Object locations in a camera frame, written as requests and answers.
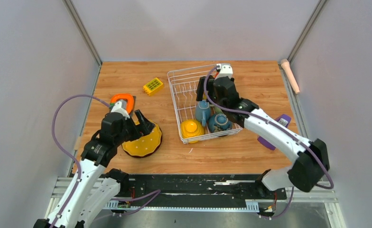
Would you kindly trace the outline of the yellow dotted plate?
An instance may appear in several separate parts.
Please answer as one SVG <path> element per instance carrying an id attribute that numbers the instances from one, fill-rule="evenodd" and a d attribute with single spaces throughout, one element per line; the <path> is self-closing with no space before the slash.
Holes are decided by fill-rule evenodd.
<path id="1" fill-rule="evenodd" d="M 157 123 L 153 122 L 153 124 L 155 127 L 150 134 L 122 144 L 122 149 L 130 157 L 145 158 L 151 156 L 160 148 L 163 139 L 162 130 Z"/>

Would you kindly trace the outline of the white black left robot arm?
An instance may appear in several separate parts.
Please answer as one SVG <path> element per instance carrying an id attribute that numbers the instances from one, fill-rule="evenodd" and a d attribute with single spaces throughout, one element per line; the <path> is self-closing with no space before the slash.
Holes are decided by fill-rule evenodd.
<path id="1" fill-rule="evenodd" d="M 111 169 L 106 173 L 98 190 L 93 194 L 90 192 L 117 154 L 119 146 L 149 135 L 156 127 L 140 110 L 134 113 L 138 123 L 134 123 L 126 111 L 105 115 L 100 130 L 84 146 L 77 173 L 58 205 L 47 218 L 38 219 L 34 227 L 88 228 L 111 198 L 129 193 L 129 175 L 118 169 Z"/>

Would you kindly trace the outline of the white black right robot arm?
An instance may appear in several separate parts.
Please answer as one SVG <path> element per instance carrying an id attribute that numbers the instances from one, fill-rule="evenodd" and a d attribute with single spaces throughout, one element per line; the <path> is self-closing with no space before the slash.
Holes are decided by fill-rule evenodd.
<path id="1" fill-rule="evenodd" d="M 228 120 L 264 138 L 280 150 L 291 162 L 291 167 L 266 170 L 258 179 L 256 193 L 268 198 L 275 190 L 296 187 L 310 192 L 326 176 L 332 189 L 334 182 L 329 174 L 330 164 L 324 141 L 314 141 L 292 132 L 267 115 L 257 104 L 242 98 L 236 91 L 234 79 L 212 75 L 202 76 L 197 86 L 197 101 L 206 98 L 220 108 Z"/>

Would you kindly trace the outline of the blue dotted mug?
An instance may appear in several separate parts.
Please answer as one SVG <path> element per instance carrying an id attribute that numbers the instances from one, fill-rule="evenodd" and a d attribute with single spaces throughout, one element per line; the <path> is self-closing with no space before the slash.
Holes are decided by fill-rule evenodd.
<path id="1" fill-rule="evenodd" d="M 206 127 L 207 121 L 211 116 L 210 105 L 207 101 L 199 101 L 195 107 L 195 119 L 199 121 L 203 127 Z"/>

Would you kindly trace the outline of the light green mug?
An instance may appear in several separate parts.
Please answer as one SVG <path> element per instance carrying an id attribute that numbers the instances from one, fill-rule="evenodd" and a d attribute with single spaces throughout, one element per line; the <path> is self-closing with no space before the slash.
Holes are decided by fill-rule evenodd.
<path id="1" fill-rule="evenodd" d="M 213 110 L 215 114 L 224 114 L 223 110 L 216 106 L 213 106 Z"/>

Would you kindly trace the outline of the dark blue floral bowl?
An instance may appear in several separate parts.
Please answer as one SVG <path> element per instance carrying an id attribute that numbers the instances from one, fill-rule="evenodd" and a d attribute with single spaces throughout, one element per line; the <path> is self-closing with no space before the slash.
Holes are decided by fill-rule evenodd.
<path id="1" fill-rule="evenodd" d="M 207 125 L 210 133 L 227 131 L 233 128 L 232 122 L 228 120 L 225 114 L 221 113 L 212 115 Z"/>

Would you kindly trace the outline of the yellow ribbed bowl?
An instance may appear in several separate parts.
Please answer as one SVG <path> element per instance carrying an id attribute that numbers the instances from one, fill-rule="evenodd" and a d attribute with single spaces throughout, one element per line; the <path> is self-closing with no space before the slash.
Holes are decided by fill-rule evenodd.
<path id="1" fill-rule="evenodd" d="M 205 135 L 205 130 L 202 124 L 195 119 L 183 121 L 180 125 L 180 129 L 181 139 L 184 144 L 191 144 L 201 141 L 202 137 Z"/>

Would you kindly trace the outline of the yellow toy block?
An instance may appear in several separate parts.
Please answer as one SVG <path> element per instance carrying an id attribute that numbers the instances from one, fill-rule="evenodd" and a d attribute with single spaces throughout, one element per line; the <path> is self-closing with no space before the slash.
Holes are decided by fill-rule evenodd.
<path id="1" fill-rule="evenodd" d="M 143 92 L 148 96 L 153 96 L 163 88 L 163 82 L 156 77 L 143 86 Z"/>

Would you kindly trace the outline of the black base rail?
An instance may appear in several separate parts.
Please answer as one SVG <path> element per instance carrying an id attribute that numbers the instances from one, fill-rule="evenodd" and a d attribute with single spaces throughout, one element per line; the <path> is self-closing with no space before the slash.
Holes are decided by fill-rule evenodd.
<path id="1" fill-rule="evenodd" d="M 130 212 L 140 208 L 155 190 L 159 195 L 144 210 L 207 212 L 274 212 L 283 203 L 337 203 L 333 190 L 314 187 L 309 193 L 290 187 L 274 192 L 260 191 L 255 174 L 133 174 L 129 187 L 103 209 Z"/>

